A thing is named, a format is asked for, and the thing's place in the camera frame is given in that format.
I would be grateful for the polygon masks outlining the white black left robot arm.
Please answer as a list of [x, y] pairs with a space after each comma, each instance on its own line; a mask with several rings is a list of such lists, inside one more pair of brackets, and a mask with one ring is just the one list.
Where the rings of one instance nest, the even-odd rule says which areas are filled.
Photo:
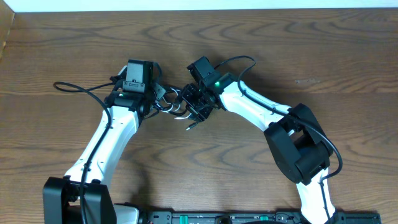
[[158, 84], [115, 84], [105, 98], [89, 89], [67, 84], [67, 91], [84, 92], [96, 100], [103, 115], [85, 150], [61, 178], [49, 177], [43, 188], [45, 223], [131, 223], [146, 220], [128, 203], [113, 203], [109, 186], [129, 140], [137, 133], [165, 91]]

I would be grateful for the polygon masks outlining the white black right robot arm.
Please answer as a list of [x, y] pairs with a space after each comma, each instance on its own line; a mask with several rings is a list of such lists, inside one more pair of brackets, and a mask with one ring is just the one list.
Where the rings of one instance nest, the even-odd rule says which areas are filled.
[[177, 97], [185, 102], [189, 119], [201, 123], [213, 109], [242, 116], [265, 136], [279, 170], [296, 184], [301, 212], [310, 223], [328, 223], [335, 207], [327, 180], [330, 156], [336, 147], [305, 105], [282, 105], [250, 89], [240, 77], [227, 73], [195, 75]]

